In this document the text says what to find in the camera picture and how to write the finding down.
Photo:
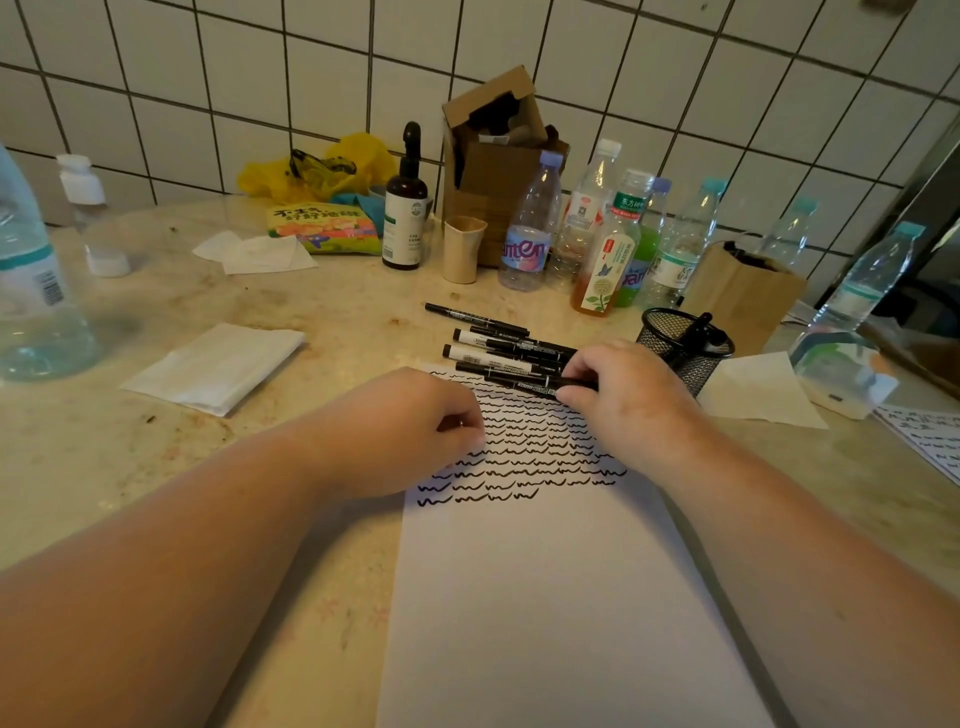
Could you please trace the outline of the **person's left hand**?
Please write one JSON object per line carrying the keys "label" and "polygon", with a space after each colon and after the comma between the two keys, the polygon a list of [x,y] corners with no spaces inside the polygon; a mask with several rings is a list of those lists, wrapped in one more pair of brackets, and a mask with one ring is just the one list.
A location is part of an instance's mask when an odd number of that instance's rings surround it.
{"label": "person's left hand", "polygon": [[332,400],[313,425],[326,482],[345,497],[392,495],[455,465],[429,435],[429,376],[392,370]]}

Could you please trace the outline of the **person's right hand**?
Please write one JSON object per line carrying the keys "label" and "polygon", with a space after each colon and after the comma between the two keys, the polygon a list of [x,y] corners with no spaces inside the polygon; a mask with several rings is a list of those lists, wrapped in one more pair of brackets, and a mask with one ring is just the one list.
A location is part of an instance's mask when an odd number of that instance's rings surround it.
{"label": "person's right hand", "polygon": [[646,346],[642,348],[647,352],[647,373],[641,405],[633,409],[574,410],[609,454],[652,480],[667,484],[690,466],[699,447],[709,442],[713,428],[666,363]]}

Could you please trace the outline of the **black marker pen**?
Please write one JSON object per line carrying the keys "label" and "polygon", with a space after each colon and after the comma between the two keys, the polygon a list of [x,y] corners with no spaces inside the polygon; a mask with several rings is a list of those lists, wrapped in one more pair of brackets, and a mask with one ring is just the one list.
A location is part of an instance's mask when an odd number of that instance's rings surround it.
{"label": "black marker pen", "polygon": [[542,398],[556,398],[559,389],[567,386],[580,387],[597,392],[598,383],[591,380],[566,378],[547,374],[542,377],[526,377],[510,372],[495,371],[484,375],[485,382],[495,383],[506,388],[532,394]]}

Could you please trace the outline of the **person's right forearm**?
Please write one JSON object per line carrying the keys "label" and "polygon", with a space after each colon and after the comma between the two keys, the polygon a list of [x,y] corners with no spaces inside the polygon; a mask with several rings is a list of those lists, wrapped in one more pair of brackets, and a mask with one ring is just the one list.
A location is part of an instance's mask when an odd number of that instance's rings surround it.
{"label": "person's right forearm", "polygon": [[960,602],[709,424],[651,467],[800,728],[960,728]]}

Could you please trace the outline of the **person's left forearm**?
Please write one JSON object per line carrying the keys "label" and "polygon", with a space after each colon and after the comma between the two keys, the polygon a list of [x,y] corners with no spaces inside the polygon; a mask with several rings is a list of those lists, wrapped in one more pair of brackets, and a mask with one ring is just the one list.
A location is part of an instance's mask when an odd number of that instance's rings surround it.
{"label": "person's left forearm", "polygon": [[203,728],[330,502],[330,407],[0,572],[0,728]]}

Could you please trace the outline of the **row of black markers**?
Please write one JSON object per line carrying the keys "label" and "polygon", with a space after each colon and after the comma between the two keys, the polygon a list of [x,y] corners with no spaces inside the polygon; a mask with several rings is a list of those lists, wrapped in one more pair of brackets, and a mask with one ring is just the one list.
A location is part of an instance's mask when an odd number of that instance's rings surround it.
{"label": "row of black markers", "polygon": [[441,304],[426,302],[424,309],[466,325],[457,327],[441,355],[462,369],[475,365],[516,375],[560,376],[577,350],[533,339],[527,328]]}

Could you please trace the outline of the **black mesh pen holder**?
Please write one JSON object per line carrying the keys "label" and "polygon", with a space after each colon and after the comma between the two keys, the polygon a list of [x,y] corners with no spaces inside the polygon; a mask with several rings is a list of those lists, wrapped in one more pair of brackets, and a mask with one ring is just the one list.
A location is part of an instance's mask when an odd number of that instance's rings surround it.
{"label": "black mesh pen holder", "polygon": [[642,313],[642,330],[636,339],[666,364],[693,398],[698,397],[719,363],[736,352],[734,341],[712,319],[712,346],[699,355],[682,353],[679,339],[698,316],[673,308],[648,308]]}

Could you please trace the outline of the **tea bottle with green label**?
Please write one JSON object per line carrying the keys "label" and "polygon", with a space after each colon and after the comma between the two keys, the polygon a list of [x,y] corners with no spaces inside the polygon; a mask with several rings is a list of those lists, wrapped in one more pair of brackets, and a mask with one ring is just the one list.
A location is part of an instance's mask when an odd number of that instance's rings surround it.
{"label": "tea bottle with green label", "polygon": [[642,239],[642,216],[654,179],[637,168],[624,173],[575,278],[569,299],[575,312],[599,318],[610,314],[618,285]]}

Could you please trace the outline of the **black pen with clip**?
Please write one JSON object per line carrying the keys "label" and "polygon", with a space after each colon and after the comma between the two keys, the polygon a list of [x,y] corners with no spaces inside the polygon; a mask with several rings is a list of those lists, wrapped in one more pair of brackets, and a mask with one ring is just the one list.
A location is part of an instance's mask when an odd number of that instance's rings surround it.
{"label": "black pen with clip", "polygon": [[713,346],[713,319],[714,317],[712,313],[703,312],[690,323],[688,328],[678,339],[678,346],[683,354],[688,356],[699,356],[710,346]]}

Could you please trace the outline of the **green drink bottle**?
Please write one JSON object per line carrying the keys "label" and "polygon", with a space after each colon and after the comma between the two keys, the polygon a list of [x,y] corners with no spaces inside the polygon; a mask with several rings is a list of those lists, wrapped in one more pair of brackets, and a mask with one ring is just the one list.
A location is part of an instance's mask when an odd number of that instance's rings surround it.
{"label": "green drink bottle", "polygon": [[640,240],[614,296],[613,304],[618,309],[625,309],[633,304],[654,260],[668,222],[667,197],[671,188],[670,179],[662,176],[654,178],[650,200],[641,219]]}

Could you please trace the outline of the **clear bottle with teal cap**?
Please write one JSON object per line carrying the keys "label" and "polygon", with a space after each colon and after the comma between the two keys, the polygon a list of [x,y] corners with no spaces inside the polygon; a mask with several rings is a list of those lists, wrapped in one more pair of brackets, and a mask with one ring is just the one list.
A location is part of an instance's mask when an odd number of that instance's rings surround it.
{"label": "clear bottle with teal cap", "polygon": [[634,301],[640,310],[677,307],[710,243],[728,183],[706,178],[667,225]]}
{"label": "clear bottle with teal cap", "polygon": [[791,274],[802,279],[807,274],[802,270],[803,252],[809,239],[811,218],[819,209],[819,201],[798,197],[787,211],[761,238],[756,255],[763,270]]}
{"label": "clear bottle with teal cap", "polygon": [[811,331],[856,333],[880,301],[893,289],[914,257],[925,225],[899,222],[849,268],[828,300],[813,316]]}

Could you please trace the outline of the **purple-capped bottle with pink label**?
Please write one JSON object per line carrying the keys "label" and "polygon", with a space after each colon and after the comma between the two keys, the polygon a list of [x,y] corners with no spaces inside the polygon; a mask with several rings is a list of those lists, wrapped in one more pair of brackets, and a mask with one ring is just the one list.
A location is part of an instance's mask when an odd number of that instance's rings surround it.
{"label": "purple-capped bottle with pink label", "polygon": [[538,168],[517,203],[501,249],[498,282],[520,292],[537,290],[562,213],[559,151],[540,152]]}

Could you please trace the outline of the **white-capped bottle with red label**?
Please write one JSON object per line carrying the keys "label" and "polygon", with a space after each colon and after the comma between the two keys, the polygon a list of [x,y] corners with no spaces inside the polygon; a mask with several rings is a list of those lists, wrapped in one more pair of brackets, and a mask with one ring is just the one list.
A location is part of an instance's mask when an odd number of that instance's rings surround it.
{"label": "white-capped bottle with red label", "polygon": [[590,164],[568,198],[544,279],[558,293],[570,293],[589,244],[603,222],[613,199],[621,149],[621,142],[600,138]]}

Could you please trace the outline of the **bamboo cup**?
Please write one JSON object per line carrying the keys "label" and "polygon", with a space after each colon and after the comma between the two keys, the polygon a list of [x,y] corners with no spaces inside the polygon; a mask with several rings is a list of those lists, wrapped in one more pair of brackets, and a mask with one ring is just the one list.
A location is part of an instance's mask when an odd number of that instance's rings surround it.
{"label": "bamboo cup", "polygon": [[441,273],[450,284],[472,285],[477,279],[478,252],[487,222],[467,216],[450,216],[444,221]]}

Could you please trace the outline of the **flat white tissue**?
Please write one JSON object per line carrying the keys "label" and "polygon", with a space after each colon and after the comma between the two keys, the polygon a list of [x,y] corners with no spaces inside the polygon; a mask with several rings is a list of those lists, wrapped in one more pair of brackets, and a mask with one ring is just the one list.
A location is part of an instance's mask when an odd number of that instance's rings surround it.
{"label": "flat white tissue", "polygon": [[785,351],[725,359],[697,395],[711,417],[827,430]]}

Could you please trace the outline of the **dark brown pump bottle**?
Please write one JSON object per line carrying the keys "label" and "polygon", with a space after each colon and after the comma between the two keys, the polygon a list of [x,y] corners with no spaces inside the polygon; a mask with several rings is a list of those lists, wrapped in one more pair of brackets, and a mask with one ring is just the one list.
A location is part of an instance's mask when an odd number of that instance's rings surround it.
{"label": "dark brown pump bottle", "polygon": [[386,184],[381,260],[391,269],[412,271],[422,262],[428,189],[420,178],[422,130],[410,121],[403,130],[404,153]]}

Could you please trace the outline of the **white paper with black scribbles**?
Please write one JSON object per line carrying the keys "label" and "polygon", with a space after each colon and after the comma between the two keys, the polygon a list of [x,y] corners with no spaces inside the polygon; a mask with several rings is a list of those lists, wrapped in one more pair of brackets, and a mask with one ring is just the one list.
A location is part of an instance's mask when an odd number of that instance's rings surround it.
{"label": "white paper with black scribbles", "polygon": [[376,728],[774,728],[666,505],[558,402],[406,492]]}

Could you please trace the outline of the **brown cardboard box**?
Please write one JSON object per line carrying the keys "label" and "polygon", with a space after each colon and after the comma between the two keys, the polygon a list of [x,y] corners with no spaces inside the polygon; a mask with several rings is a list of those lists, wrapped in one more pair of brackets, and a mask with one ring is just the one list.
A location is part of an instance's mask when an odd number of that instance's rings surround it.
{"label": "brown cardboard box", "polygon": [[486,222],[478,264],[497,268],[507,228],[539,168],[542,151],[570,145],[540,113],[523,65],[455,95],[442,108],[444,184],[440,218]]}

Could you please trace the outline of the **colourful snack packet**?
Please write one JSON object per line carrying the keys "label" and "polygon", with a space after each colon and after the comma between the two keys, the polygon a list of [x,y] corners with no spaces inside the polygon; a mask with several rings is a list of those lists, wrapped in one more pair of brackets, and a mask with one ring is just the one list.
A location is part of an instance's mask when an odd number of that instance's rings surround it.
{"label": "colourful snack packet", "polygon": [[270,237],[295,237],[312,256],[381,255],[375,222],[356,205],[294,202],[270,207],[266,218]]}

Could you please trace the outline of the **clear plastic container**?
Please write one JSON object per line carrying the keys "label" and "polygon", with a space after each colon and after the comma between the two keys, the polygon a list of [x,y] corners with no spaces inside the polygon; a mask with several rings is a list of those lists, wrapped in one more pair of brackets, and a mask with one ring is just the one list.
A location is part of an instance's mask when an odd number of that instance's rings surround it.
{"label": "clear plastic container", "polygon": [[809,326],[788,358],[814,405],[854,421],[869,417],[900,385],[879,347],[854,332]]}

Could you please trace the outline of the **folded white napkin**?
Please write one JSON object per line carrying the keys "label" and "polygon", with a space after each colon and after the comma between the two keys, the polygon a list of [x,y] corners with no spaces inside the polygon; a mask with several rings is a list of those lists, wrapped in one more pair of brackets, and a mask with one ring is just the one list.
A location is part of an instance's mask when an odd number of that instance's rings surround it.
{"label": "folded white napkin", "polygon": [[120,388],[223,418],[305,341],[306,334],[301,331],[219,323]]}

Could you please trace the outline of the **crumpled white tissue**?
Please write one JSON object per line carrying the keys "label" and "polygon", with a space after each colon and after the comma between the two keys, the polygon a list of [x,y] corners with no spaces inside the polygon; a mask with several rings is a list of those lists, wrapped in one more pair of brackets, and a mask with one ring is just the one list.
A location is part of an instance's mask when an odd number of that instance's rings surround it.
{"label": "crumpled white tissue", "polygon": [[192,250],[194,256],[218,263],[227,276],[277,274],[314,269],[317,262],[296,236],[262,235],[242,239],[221,231]]}

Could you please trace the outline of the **yellow plastic bag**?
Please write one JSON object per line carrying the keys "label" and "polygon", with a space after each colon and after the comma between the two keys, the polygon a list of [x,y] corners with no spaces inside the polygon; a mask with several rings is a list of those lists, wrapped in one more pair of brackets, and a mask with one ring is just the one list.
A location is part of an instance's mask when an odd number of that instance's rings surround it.
{"label": "yellow plastic bag", "polygon": [[366,196],[399,171],[396,157],[367,132],[343,137],[316,155],[293,148],[270,162],[250,162],[236,177],[240,191],[277,205],[327,203],[340,194]]}

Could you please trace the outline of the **scribbled paper sheet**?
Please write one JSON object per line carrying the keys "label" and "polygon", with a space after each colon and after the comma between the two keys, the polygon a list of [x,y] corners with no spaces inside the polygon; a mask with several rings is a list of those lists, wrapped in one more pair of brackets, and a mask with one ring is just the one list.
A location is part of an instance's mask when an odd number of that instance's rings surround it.
{"label": "scribbled paper sheet", "polygon": [[873,415],[960,488],[960,414],[882,405]]}

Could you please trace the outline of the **small clear white-capped bottle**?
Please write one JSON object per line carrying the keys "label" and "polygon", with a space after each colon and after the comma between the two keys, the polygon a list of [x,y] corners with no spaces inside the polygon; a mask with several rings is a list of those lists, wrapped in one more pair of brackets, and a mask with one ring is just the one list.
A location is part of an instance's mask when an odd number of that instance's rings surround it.
{"label": "small clear white-capped bottle", "polygon": [[114,236],[114,215],[102,180],[90,159],[80,154],[64,153],[55,160],[89,273],[98,278],[128,276],[134,266]]}

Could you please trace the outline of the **large clear water bottle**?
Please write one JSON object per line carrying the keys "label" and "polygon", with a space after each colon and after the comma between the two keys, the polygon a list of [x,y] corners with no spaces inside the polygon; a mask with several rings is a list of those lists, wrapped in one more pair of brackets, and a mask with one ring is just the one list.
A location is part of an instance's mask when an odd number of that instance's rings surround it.
{"label": "large clear water bottle", "polygon": [[58,379],[99,357],[34,192],[0,144],[0,379]]}

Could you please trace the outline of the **dark metal frame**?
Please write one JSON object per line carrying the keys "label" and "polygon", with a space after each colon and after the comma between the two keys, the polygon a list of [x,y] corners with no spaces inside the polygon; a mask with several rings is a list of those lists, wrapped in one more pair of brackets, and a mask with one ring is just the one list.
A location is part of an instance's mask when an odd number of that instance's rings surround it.
{"label": "dark metal frame", "polygon": [[925,231],[906,272],[871,314],[960,340],[960,114],[919,164],[880,231],[901,222]]}

